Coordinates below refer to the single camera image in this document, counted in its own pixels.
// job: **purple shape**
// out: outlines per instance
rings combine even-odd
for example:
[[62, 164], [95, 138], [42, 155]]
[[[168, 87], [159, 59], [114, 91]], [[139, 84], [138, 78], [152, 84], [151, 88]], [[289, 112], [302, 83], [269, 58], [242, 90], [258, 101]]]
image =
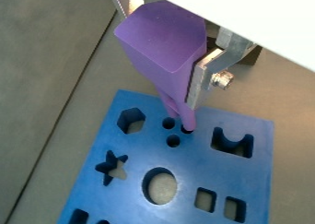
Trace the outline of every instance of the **purple shape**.
[[152, 81], [171, 117], [196, 127], [184, 103], [194, 62], [207, 52], [204, 20], [167, 1], [144, 4], [115, 30], [136, 70]]

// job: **gray surface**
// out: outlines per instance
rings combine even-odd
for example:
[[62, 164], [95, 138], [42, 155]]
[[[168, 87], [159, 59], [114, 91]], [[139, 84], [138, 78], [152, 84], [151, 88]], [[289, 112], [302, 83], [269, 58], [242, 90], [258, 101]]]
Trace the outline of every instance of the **gray surface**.
[[0, 0], [0, 223], [114, 15], [108, 4]]
[[[55, 223], [119, 88], [156, 94], [112, 36], [90, 63], [10, 223]], [[206, 105], [275, 121], [271, 223], [315, 219], [315, 74], [263, 50], [254, 67], [231, 68], [237, 80]]]

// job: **bolt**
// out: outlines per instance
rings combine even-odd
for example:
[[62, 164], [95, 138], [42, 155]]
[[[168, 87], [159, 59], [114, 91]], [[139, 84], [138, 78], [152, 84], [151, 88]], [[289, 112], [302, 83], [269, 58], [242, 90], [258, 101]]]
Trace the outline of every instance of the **bolt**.
[[233, 80], [234, 75], [227, 70], [223, 70], [222, 72], [213, 74], [211, 84], [221, 89], [227, 89]]

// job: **blue foam board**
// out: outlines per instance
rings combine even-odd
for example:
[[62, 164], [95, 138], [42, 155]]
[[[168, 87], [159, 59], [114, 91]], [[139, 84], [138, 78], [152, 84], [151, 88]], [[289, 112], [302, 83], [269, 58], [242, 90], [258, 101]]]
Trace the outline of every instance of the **blue foam board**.
[[[138, 120], [142, 129], [127, 134]], [[273, 122], [204, 107], [196, 111], [196, 130], [186, 134], [180, 120], [167, 119], [159, 98], [120, 90], [58, 223], [266, 224], [273, 154]], [[108, 175], [118, 160], [126, 180]], [[174, 175], [178, 192], [156, 205], [146, 187], [150, 175], [163, 171]], [[213, 196], [210, 210], [196, 205], [198, 191]], [[237, 208], [233, 218], [227, 201]]]

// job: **star-shaped hole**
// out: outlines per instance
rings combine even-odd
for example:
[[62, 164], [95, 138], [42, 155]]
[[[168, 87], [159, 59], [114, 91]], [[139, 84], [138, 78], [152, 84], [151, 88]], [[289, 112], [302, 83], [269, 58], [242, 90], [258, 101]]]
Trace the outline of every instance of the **star-shaped hole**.
[[103, 173], [103, 185], [107, 186], [114, 178], [126, 180], [127, 173], [123, 169], [123, 165], [128, 159], [127, 155], [116, 157], [112, 150], [107, 151], [106, 162], [95, 166], [95, 170]]

